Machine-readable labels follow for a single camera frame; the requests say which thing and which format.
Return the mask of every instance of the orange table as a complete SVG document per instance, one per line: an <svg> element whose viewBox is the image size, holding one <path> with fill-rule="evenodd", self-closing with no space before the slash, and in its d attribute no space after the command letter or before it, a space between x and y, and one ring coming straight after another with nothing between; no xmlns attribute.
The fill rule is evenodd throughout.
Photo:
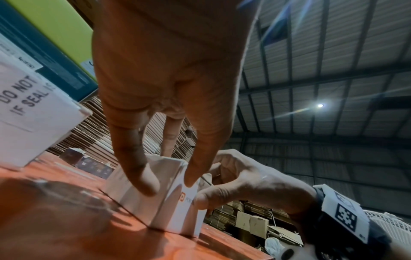
<svg viewBox="0 0 411 260"><path fill-rule="evenodd" d="M0 168L0 259L271 259L205 224L198 239L148 229L103 184L46 152L22 172Z"/></svg>

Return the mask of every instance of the small white box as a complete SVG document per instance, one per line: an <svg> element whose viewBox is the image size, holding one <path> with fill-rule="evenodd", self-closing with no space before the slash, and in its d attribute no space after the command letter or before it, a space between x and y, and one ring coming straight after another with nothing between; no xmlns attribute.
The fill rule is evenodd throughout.
<svg viewBox="0 0 411 260"><path fill-rule="evenodd" d="M268 219L251 216L250 218L250 233L262 238L267 238Z"/></svg>
<svg viewBox="0 0 411 260"><path fill-rule="evenodd" d="M91 114L0 51L0 167L20 170Z"/></svg>
<svg viewBox="0 0 411 260"><path fill-rule="evenodd" d="M120 166L107 179L102 191L148 227L198 237L206 216L206 210L197 210L193 204L200 180L188 188L184 185L186 161L146 156L148 165L160 181L157 195L147 197L141 194Z"/></svg>
<svg viewBox="0 0 411 260"><path fill-rule="evenodd" d="M237 218L235 220L235 226L249 232L250 231L250 218L251 218L250 214L238 211Z"/></svg>

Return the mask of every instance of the metal roof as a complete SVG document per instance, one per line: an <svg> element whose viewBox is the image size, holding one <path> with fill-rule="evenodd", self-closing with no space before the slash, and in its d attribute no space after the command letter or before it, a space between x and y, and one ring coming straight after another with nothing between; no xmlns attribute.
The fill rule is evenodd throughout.
<svg viewBox="0 0 411 260"><path fill-rule="evenodd" d="M287 39L263 46L261 28L281 12ZM367 108L371 99L411 96L410 44L409 0L266 0L244 62L233 136L401 144L411 138L411 110Z"/></svg>

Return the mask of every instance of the fingernail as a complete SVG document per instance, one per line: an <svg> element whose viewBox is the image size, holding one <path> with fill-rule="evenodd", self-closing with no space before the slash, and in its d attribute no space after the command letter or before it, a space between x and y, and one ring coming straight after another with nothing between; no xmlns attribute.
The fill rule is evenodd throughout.
<svg viewBox="0 0 411 260"><path fill-rule="evenodd" d="M198 194L194 200L194 205L198 209L208 209L208 198L205 194Z"/></svg>

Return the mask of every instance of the orange logo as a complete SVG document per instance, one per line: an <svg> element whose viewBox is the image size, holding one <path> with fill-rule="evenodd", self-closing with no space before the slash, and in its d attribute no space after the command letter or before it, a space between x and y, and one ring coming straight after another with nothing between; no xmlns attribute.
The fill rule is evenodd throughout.
<svg viewBox="0 0 411 260"><path fill-rule="evenodd" d="M184 198L185 198L185 193L182 192L181 195L180 195L180 201L184 201Z"/></svg>

